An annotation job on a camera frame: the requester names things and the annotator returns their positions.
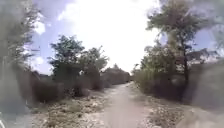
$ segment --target sky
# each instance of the sky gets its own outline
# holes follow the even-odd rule
[[[128,72],[142,59],[145,46],[154,45],[158,34],[156,29],[145,30],[147,12],[160,7],[157,0],[49,1],[51,3],[38,2],[43,14],[36,22],[34,44],[30,46],[39,49],[29,62],[41,73],[51,72],[47,58],[54,52],[49,44],[56,43],[60,34],[76,35],[86,49],[102,45],[104,55],[110,58],[108,66],[116,63]],[[209,30],[202,30],[195,42],[203,42],[197,47],[212,47],[214,38]]]

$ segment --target bush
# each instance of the bush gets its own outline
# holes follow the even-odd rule
[[[146,94],[171,100],[181,100],[185,84],[176,69],[175,57],[166,47],[148,47],[140,69],[133,71],[134,81]]]
[[[101,81],[104,87],[111,87],[111,85],[125,84],[130,82],[130,74],[120,68],[107,68],[101,74]]]

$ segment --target tree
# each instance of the tree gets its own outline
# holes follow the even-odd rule
[[[207,25],[208,20],[191,11],[188,3],[183,0],[170,0],[162,6],[161,12],[148,16],[148,19],[148,30],[158,28],[172,37],[173,41],[168,41],[168,43],[173,43],[170,47],[175,44],[173,48],[179,51],[179,55],[183,58],[185,84],[187,85],[189,73],[186,55],[192,48],[190,41],[194,39],[199,30]]]
[[[51,58],[50,64],[54,67],[53,79],[68,85],[74,84],[75,79],[82,70],[78,57],[81,56],[84,47],[75,37],[60,36],[59,42],[51,44],[55,50],[55,58]]]
[[[108,60],[102,54],[101,48],[91,48],[88,51],[84,51],[79,58],[83,75],[90,80],[91,88],[95,90],[102,89],[100,73],[107,65]]]

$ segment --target white cloud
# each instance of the white cloud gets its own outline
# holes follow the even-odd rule
[[[110,65],[130,71],[153,45],[156,29],[146,31],[147,10],[158,8],[157,0],[77,0],[58,16],[67,20],[79,40],[89,48],[103,45]]]

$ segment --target shrub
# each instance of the shrub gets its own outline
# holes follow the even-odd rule
[[[180,100],[185,89],[183,75],[176,69],[172,52],[161,44],[147,47],[140,69],[133,71],[134,81],[146,94]]]

